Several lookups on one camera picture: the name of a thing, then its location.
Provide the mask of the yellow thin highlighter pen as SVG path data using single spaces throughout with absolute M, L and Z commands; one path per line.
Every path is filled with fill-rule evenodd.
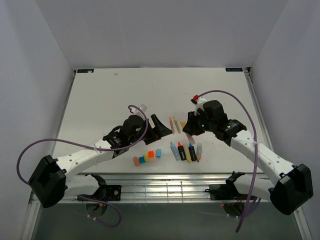
M 174 120 L 174 124 L 175 124 L 175 126 L 176 126 L 176 129 L 177 129 L 178 134 L 181 134 L 181 129 L 180 129 L 180 127 L 179 127 L 177 118 L 176 118 L 175 116 L 173 117 L 173 120 Z

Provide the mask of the light blue marker cap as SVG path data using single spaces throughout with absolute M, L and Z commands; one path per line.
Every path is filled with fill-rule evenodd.
M 157 158 L 160 158 L 160 157 L 162 156 L 162 150 L 161 150 L 160 148 L 158 148 L 158 149 L 156 150 L 155 156 L 156 156 Z

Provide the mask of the orange thin highlighter pen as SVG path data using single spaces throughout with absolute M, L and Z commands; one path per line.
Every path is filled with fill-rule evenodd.
M 169 124 L 170 124 L 170 128 L 171 128 L 172 134 L 174 135 L 175 134 L 175 128 L 174 128 L 173 120 L 172 120 L 171 117 L 169 117 Z

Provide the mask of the light blue highlighter marker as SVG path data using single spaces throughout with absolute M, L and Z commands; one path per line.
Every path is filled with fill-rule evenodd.
M 180 161 L 181 160 L 180 154 L 178 152 L 176 145 L 173 142 L 170 143 L 170 149 L 172 151 L 172 154 L 173 154 L 175 160 Z

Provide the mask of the yellow marker cap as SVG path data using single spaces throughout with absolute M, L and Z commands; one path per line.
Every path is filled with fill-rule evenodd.
M 150 159 L 149 159 L 149 154 L 148 153 L 144 153 L 143 157 L 144 157 L 144 161 L 145 162 L 149 162 Z

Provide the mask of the yellow marker edge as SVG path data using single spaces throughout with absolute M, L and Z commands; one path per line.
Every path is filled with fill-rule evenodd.
M 191 155 L 190 155 L 190 152 L 189 152 L 189 147 L 186 143 L 183 144 L 183 149 L 184 149 L 184 152 L 185 152 L 185 158 L 186 160 L 191 163 L 192 160 L 191 160 Z

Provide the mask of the peach cap clear highlighter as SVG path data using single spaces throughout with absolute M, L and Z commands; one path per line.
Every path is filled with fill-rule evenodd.
M 202 157 L 202 143 L 198 142 L 196 146 L 196 159 L 199 162 Z

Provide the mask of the black marker orange cap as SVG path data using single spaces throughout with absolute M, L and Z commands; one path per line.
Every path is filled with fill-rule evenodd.
M 187 157 L 186 157 L 184 146 L 181 144 L 181 142 L 178 142 L 177 150 L 178 150 L 178 153 L 180 155 L 181 160 L 185 161 L 187 159 Z

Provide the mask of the black marker blue cap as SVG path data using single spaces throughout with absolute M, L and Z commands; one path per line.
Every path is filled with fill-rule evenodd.
M 188 151 L 189 151 L 189 154 L 190 154 L 191 161 L 192 161 L 192 162 L 197 161 L 197 156 L 196 156 L 195 148 L 194 148 L 194 146 L 193 146 L 191 143 L 190 143 L 189 146 L 188 146 Z

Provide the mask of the yellow orange highlighter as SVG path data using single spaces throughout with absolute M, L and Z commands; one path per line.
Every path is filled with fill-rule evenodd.
M 186 122 L 185 121 L 181 121 L 180 125 L 181 125 L 182 129 L 184 129 L 184 127 L 186 126 Z M 196 143 L 194 138 L 191 135 L 189 135 L 188 133 L 185 133 L 185 135 L 186 135 L 186 137 L 187 137 L 187 139 L 188 139 L 190 144 L 194 145 Z

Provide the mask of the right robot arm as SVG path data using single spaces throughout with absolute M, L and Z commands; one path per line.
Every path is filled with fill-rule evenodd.
M 183 132 L 199 136 L 210 132 L 229 147 L 243 154 L 268 177 L 251 177 L 233 171 L 224 184 L 210 185 L 207 191 L 213 200 L 237 199 L 251 193 L 253 197 L 270 201 L 282 214 L 290 215 L 314 195 L 311 170 L 295 165 L 257 143 L 247 127 L 236 119 L 229 119 L 217 100 L 193 99 L 195 110 L 188 112 Z

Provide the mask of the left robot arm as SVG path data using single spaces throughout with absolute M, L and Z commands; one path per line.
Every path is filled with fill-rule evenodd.
M 144 141 L 148 145 L 172 134 L 155 114 L 151 115 L 151 120 L 154 127 L 143 117 L 131 115 L 89 149 L 58 158 L 43 157 L 28 181 L 42 207 L 52 207 L 64 197 L 76 197 L 79 201 L 109 199 L 107 183 L 101 176 L 81 173 L 124 154 L 135 142 Z

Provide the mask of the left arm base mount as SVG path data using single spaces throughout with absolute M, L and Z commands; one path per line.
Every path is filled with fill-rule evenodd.
M 81 194 L 76 197 L 78 201 L 98 200 L 103 202 L 120 201 L 122 193 L 121 185 L 103 185 L 100 186 L 93 194 Z

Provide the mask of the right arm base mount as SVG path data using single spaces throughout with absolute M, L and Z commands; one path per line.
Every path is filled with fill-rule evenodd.
M 245 200 L 248 196 L 239 193 L 235 186 L 228 184 L 210 184 L 204 191 L 209 193 L 211 200 Z

